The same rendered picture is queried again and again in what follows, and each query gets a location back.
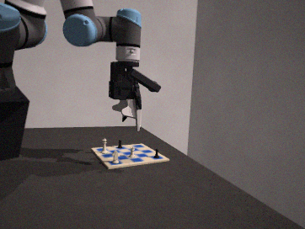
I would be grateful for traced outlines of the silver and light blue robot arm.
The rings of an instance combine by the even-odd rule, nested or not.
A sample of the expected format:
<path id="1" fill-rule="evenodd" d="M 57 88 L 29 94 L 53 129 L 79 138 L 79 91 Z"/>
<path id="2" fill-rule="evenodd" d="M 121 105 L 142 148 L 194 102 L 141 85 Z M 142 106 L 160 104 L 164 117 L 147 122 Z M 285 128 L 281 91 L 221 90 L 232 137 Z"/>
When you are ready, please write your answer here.
<path id="1" fill-rule="evenodd" d="M 14 51 L 33 48 L 46 38 L 44 1 L 5 0 L 0 3 L 0 99 L 15 92 Z M 116 42 L 117 61 L 140 61 L 142 23 L 137 10 L 122 8 L 116 17 L 95 17 L 92 0 L 60 1 L 65 16 L 62 30 L 70 44 L 83 47 L 97 42 Z M 131 76 L 150 92 L 158 93 L 161 88 L 136 69 L 132 69 Z"/>

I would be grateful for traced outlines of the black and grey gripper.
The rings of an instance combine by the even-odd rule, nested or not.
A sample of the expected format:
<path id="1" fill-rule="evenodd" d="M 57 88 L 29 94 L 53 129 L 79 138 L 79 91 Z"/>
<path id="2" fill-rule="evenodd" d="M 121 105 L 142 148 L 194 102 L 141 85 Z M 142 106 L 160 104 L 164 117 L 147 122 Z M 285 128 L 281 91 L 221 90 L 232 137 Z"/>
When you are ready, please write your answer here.
<path id="1" fill-rule="evenodd" d="M 113 61 L 110 63 L 109 97 L 120 100 L 118 104 L 112 106 L 112 109 L 122 113 L 122 122 L 127 117 L 136 119 L 136 130 L 139 131 L 142 123 L 142 99 L 139 82 L 131 76 L 133 67 L 139 67 L 139 62 Z"/>

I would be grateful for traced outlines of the blue and cream chessboard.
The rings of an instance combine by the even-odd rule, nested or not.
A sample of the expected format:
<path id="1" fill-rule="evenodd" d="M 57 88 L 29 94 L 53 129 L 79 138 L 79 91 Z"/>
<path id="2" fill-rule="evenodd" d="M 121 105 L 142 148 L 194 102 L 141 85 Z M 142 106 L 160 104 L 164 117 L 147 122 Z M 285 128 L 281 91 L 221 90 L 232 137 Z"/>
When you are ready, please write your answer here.
<path id="1" fill-rule="evenodd" d="M 131 147 L 135 147 L 135 157 L 129 157 L 131 155 Z M 159 158 L 154 158 L 156 152 L 143 144 L 124 145 L 122 148 L 118 148 L 118 146 L 107 146 L 106 151 L 108 153 L 105 154 L 101 153 L 103 147 L 95 147 L 91 148 L 91 150 L 108 169 L 169 161 L 168 158 L 160 153 L 158 153 Z M 112 163 L 114 156 L 111 154 L 114 151 L 118 152 L 119 163 Z"/>

